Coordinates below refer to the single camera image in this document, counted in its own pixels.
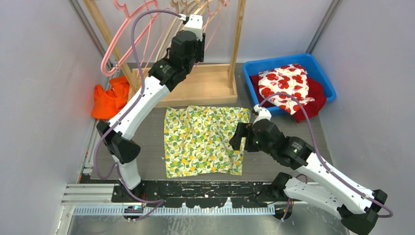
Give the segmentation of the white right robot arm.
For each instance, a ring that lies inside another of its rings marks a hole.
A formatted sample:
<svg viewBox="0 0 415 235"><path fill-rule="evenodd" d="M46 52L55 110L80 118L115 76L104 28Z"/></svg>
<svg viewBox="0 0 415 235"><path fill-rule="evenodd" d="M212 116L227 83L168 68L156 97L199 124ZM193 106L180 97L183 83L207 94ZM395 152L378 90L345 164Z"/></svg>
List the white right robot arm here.
<svg viewBox="0 0 415 235"><path fill-rule="evenodd" d="M319 183L319 186L312 186L280 172L271 183L271 193L276 200L305 201L331 213L348 230L358 235L368 235L375 227L381 206L388 197L385 192L358 185L324 159L319 159L313 146L299 137L284 136L267 119L238 123L230 140L233 150L241 148L243 138L246 138L244 150L262 151L280 165Z"/></svg>

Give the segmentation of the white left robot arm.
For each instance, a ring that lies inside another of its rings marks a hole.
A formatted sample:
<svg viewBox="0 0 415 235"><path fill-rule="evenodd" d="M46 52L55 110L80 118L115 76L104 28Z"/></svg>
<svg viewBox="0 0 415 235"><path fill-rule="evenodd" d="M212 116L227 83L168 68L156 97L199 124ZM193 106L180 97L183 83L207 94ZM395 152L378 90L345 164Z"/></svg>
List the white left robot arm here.
<svg viewBox="0 0 415 235"><path fill-rule="evenodd" d="M140 91L109 121L99 121L96 128L99 144L104 144L118 166L125 186L123 195L137 202L143 195L139 186L137 157L141 147L132 138L150 111L191 73L193 66L204 60L206 35L182 30L173 37L167 55L148 72Z"/></svg>

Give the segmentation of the lemon print skirt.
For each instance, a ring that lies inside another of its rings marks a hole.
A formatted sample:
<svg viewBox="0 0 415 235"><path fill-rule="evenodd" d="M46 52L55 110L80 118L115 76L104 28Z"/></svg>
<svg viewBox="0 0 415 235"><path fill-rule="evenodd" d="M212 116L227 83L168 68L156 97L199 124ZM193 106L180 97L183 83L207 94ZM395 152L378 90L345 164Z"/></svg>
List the lemon print skirt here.
<svg viewBox="0 0 415 235"><path fill-rule="evenodd" d="M238 123L250 122L251 115L248 108L240 107L168 107L163 137L167 178L242 175L243 150L233 150L230 140Z"/></svg>

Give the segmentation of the thin pink wire hanger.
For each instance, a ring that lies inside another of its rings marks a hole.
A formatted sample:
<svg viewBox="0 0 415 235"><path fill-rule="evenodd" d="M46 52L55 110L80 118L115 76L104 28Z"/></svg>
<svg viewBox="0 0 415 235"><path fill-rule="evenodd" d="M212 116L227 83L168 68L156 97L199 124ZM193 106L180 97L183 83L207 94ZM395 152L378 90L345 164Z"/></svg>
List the thin pink wire hanger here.
<svg viewBox="0 0 415 235"><path fill-rule="evenodd" d="M208 30L208 38L205 43L205 50L207 50L216 36L216 32L224 20L229 6L231 4L230 0L207 0L206 10L207 10L207 21L203 26L203 32Z"/></svg>

